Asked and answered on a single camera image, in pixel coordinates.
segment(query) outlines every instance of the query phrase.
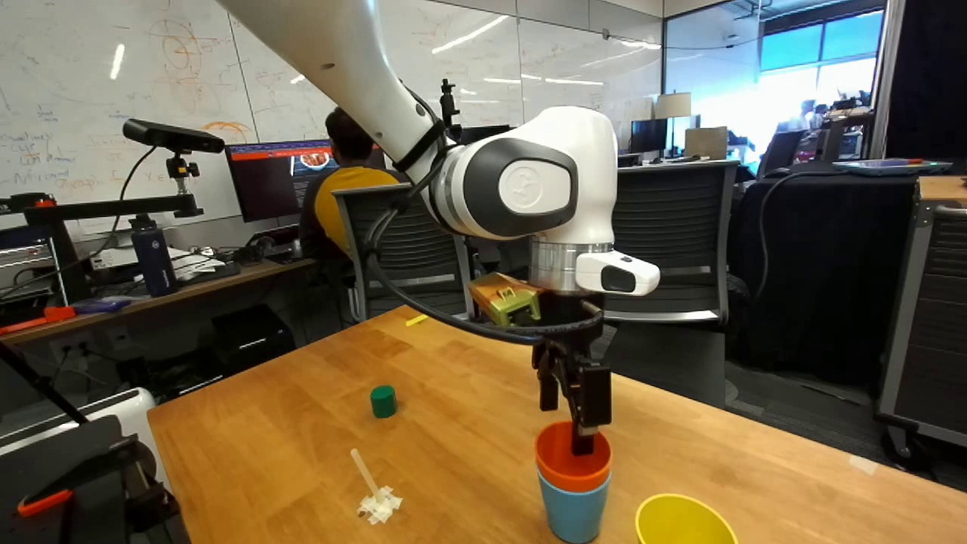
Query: yellow object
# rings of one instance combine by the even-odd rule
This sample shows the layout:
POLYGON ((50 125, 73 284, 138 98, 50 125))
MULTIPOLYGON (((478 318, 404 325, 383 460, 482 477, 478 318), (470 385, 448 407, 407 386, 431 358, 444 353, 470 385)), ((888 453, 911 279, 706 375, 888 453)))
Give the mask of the yellow object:
POLYGON ((482 275, 470 284, 470 295, 478 311, 494 325, 540 321, 536 290, 519 279, 501 271, 482 275))
POLYGON ((315 207, 315 218, 321 219, 326 238, 332 238, 340 247, 340 254, 351 254, 345 224, 337 218, 337 201, 335 201, 337 189, 395 186, 395 184, 397 182, 388 173, 370 170, 370 166, 340 166, 328 179, 324 179, 324 186, 316 189, 311 207, 315 207))
POLYGON ((736 544, 718 511, 681 494, 661 494, 640 503, 635 536, 637 544, 736 544))

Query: stacked cups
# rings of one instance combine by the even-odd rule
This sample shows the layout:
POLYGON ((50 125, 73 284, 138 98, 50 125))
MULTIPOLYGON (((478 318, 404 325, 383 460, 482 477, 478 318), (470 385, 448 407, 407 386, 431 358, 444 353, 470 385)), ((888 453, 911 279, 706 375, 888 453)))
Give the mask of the stacked cups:
POLYGON ((570 453, 570 424, 552 424, 536 436, 540 495, 551 532, 566 544, 596 540, 611 483, 611 445, 596 436, 596 451, 570 453))

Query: whiteboard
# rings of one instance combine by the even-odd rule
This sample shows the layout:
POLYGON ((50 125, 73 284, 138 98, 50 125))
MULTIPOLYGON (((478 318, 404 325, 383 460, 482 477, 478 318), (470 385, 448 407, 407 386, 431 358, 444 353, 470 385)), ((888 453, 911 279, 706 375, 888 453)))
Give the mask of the whiteboard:
MULTIPOLYGON (((148 149, 121 136, 128 118, 216 132, 225 141, 326 136, 332 99, 235 24, 216 0, 0 0, 0 196, 45 189, 61 201, 115 199, 148 149)), ((491 11, 431 0, 383 0, 381 37, 395 74, 438 105, 459 83, 459 125, 519 125, 552 104, 602 110, 617 127, 657 91, 654 52, 619 52, 598 34, 508 18, 470 46, 435 46, 491 22, 491 11), (552 89, 546 78, 592 78, 552 89)), ((657 38, 654 18, 635 34, 657 38)), ((153 152, 128 196, 174 193, 153 152)), ((186 189, 203 218, 235 218, 223 155, 186 155, 203 170, 186 189)), ((96 235, 107 219, 75 219, 96 235)))

